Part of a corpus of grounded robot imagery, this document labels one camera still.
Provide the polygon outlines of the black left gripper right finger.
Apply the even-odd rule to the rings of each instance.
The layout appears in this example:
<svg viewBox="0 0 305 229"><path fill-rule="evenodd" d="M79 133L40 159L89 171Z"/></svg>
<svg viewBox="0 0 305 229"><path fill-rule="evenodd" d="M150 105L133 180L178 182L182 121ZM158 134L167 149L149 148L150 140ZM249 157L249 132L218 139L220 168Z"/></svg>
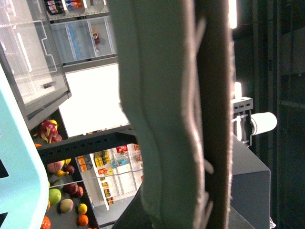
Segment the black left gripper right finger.
<svg viewBox="0 0 305 229"><path fill-rule="evenodd" d="M213 166L205 187L213 202L207 228L229 226L232 176L233 64L229 2L198 0L196 18L205 19L197 54L201 94L204 158Z"/></svg>

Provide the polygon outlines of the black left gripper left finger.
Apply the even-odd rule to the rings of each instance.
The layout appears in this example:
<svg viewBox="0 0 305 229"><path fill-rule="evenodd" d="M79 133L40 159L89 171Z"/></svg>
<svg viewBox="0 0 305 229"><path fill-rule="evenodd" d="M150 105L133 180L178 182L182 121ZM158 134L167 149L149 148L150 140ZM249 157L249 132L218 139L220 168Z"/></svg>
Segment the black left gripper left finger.
<svg viewBox="0 0 305 229"><path fill-rule="evenodd" d="M210 214L196 56L205 17L192 0L108 2L120 97L143 160L142 205L157 229L204 229Z"/></svg>

